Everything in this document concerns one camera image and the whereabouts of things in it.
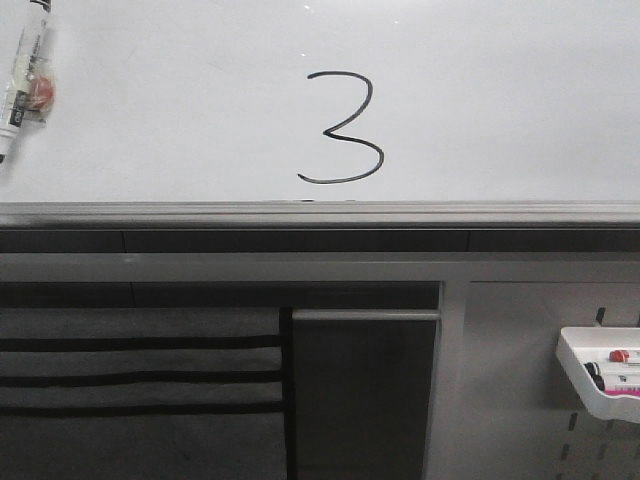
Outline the white black whiteboard marker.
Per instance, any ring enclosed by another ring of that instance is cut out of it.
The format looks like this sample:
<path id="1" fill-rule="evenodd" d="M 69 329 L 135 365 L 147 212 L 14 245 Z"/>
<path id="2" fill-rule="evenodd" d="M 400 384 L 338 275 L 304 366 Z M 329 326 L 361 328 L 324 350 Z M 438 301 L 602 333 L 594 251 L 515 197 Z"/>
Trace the white black whiteboard marker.
<path id="1" fill-rule="evenodd" d="M 9 155 L 25 120 L 45 123 L 55 99 L 49 60 L 42 56 L 51 1 L 28 1 L 1 106 L 1 161 Z"/>

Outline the red capped whiteboard marker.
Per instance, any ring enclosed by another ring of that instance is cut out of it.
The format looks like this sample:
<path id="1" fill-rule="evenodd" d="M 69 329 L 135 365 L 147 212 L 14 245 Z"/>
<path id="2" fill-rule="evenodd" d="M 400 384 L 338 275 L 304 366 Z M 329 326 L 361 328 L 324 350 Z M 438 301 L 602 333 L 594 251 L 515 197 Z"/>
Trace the red capped whiteboard marker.
<path id="1" fill-rule="evenodd" d="M 609 360 L 615 363 L 623 363 L 628 365 L 639 365 L 640 364 L 640 351 L 639 350 L 628 350 L 628 349 L 618 349 L 613 350 L 609 353 Z"/>

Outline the dark grey hanging panel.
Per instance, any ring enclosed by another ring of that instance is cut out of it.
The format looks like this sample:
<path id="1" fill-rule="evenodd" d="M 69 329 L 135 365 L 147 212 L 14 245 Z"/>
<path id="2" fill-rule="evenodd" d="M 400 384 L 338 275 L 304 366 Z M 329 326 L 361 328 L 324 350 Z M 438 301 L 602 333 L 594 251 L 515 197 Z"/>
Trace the dark grey hanging panel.
<path id="1" fill-rule="evenodd" d="M 419 479 L 436 309 L 293 312 L 297 474 Z"/>

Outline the grey pegboard panel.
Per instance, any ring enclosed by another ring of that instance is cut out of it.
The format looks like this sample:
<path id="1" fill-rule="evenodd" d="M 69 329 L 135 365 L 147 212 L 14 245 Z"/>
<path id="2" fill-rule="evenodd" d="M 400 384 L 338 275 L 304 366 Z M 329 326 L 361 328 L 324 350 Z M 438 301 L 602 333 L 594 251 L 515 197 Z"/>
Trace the grey pegboard panel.
<path id="1" fill-rule="evenodd" d="M 555 350 L 565 326 L 634 327 L 639 287 L 474 283 L 445 479 L 636 479 L 639 427 L 599 420 Z"/>

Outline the white plastic marker tray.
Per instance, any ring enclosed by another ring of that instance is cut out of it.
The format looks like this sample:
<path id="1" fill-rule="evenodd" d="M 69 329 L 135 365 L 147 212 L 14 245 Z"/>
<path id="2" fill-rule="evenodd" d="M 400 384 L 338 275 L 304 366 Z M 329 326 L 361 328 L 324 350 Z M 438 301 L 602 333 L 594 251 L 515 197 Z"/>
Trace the white plastic marker tray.
<path id="1" fill-rule="evenodd" d="M 611 397 L 600 391 L 585 369 L 587 362 L 615 363 L 613 350 L 639 350 L 639 329 L 622 327 L 564 327 L 556 356 L 587 411 L 601 420 L 639 422 L 639 397 Z M 638 376 L 629 376 L 639 383 Z"/>

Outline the grey fabric pocket organiser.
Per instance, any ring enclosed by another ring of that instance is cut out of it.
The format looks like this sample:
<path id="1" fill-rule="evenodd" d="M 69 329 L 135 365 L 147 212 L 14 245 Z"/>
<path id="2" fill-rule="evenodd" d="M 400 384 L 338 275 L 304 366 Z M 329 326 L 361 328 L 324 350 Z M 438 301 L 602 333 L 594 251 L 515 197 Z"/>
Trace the grey fabric pocket organiser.
<path id="1" fill-rule="evenodd" d="M 5 308 L 5 479 L 290 479 L 274 308 Z"/>

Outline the black capped marker upper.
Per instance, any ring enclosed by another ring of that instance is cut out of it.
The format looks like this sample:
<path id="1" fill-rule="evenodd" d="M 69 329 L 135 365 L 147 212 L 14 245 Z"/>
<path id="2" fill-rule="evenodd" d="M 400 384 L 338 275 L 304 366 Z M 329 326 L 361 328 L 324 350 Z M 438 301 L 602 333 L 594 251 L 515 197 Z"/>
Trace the black capped marker upper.
<path id="1" fill-rule="evenodd" d="M 587 362 L 584 364 L 585 369 L 590 375 L 599 375 L 602 377 L 618 375 L 618 376 L 638 376 L 639 366 L 624 363 L 597 363 Z"/>

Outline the black capped marker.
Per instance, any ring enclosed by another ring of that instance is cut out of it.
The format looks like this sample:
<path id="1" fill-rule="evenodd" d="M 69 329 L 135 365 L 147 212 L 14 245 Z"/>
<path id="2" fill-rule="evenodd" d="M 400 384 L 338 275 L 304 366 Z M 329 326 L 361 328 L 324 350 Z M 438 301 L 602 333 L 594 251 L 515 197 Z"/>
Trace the black capped marker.
<path id="1" fill-rule="evenodd" d="M 639 366 L 624 363 L 597 363 L 587 362 L 584 364 L 585 369 L 590 375 L 599 375 L 602 377 L 618 375 L 618 376 L 638 376 Z"/>
<path id="2" fill-rule="evenodd" d="M 594 383 L 596 387 L 600 391 L 605 391 L 607 389 L 622 389 L 622 388 L 632 388 L 639 387 L 638 382 L 633 382 L 632 378 L 629 376 L 608 376 L 602 377 L 596 375 L 594 377 Z"/>

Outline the black capped marker lower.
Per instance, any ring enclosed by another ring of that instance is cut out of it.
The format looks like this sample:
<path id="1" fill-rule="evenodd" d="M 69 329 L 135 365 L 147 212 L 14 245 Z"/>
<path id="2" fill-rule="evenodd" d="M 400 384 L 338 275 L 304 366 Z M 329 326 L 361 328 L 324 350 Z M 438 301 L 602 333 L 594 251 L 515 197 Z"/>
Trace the black capped marker lower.
<path id="1" fill-rule="evenodd" d="M 594 377 L 594 383 L 596 387 L 600 391 L 605 391 L 607 389 L 622 389 L 622 388 L 632 388 L 639 387 L 638 382 L 633 382 L 632 378 L 629 376 L 608 376 L 602 377 L 596 375 Z"/>

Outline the pink marker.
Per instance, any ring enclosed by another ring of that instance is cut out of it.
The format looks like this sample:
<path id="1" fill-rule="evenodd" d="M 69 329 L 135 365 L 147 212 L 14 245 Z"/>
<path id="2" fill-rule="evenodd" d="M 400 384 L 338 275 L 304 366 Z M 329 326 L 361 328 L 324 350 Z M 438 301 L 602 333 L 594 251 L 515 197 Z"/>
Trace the pink marker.
<path id="1" fill-rule="evenodd" d="M 632 388 L 622 388 L 622 389 L 607 389 L 604 393 L 611 397 L 621 397 L 621 396 L 631 396 L 631 397 L 640 397 L 640 388 L 632 387 Z"/>

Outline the white whiteboard with aluminium frame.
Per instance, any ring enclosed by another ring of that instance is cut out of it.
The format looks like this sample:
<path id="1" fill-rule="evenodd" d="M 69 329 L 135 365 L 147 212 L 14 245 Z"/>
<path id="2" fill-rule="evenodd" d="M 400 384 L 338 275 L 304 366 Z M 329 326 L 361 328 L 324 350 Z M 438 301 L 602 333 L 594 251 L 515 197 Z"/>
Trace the white whiteboard with aluminium frame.
<path id="1" fill-rule="evenodd" d="M 57 1 L 5 253 L 637 252 L 635 1 Z"/>

